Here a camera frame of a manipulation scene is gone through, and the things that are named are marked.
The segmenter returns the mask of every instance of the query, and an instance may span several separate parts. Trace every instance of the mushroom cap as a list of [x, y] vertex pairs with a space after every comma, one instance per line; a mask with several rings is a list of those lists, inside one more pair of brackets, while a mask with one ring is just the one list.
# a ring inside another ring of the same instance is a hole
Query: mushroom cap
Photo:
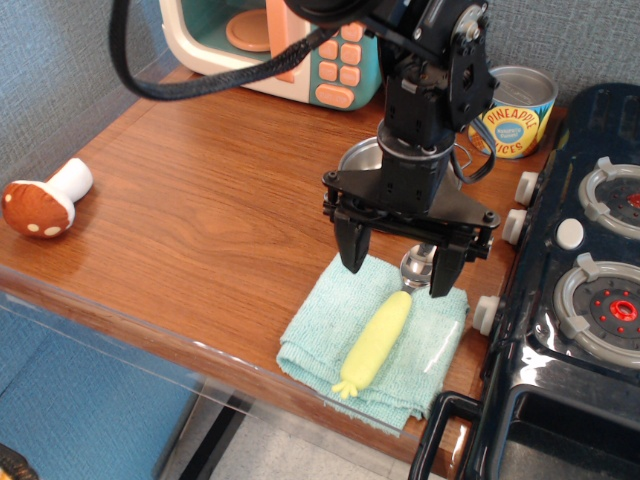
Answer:
[[2, 214], [15, 231], [29, 237], [57, 237], [75, 218], [73, 202], [43, 182], [10, 183], [2, 193]]

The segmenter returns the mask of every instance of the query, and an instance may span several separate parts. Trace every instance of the oven door handle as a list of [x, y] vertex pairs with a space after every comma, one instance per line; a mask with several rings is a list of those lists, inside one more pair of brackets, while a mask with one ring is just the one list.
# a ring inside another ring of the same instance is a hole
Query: oven door handle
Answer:
[[[438, 395], [431, 409], [427, 428], [422, 434], [418, 451], [411, 464], [409, 480], [426, 480], [429, 478], [442, 435], [450, 418], [459, 417], [475, 424], [480, 419], [481, 414], [482, 403], [478, 400], [456, 392], [443, 392]], [[472, 441], [469, 439], [462, 456], [463, 463], [466, 460], [471, 443]]]

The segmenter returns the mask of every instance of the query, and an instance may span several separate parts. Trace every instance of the red burner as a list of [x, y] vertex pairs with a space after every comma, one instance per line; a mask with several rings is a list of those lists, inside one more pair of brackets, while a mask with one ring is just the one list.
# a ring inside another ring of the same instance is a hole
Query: red burner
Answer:
[[633, 322], [638, 318], [638, 309], [633, 303], [626, 300], [611, 302], [610, 310], [614, 317], [623, 322]]
[[640, 208], [640, 193], [632, 193], [627, 197], [627, 202], [634, 208]]

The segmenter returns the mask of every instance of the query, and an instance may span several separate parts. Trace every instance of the stove burner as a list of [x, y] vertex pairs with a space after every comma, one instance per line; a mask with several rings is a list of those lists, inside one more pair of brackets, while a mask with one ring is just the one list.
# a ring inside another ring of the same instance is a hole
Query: stove burner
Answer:
[[579, 285], [573, 294], [575, 311], [600, 339], [620, 348], [640, 348], [640, 283], [602, 277]]
[[640, 166], [613, 165], [602, 157], [580, 183], [578, 196], [589, 220], [640, 240]]
[[640, 369], [640, 267], [579, 255], [553, 303], [567, 337], [602, 360]]
[[640, 178], [616, 178], [596, 187], [596, 198], [612, 217], [640, 227]]

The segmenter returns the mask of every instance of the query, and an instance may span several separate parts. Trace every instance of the pineapple can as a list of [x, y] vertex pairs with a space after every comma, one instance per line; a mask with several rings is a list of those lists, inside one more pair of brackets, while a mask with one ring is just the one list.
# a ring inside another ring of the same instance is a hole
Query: pineapple can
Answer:
[[[545, 72], [521, 66], [491, 70], [500, 82], [491, 108], [481, 116], [496, 142], [500, 158], [523, 158], [538, 149], [558, 96], [558, 86]], [[469, 127], [471, 143], [489, 153], [486, 143]]]

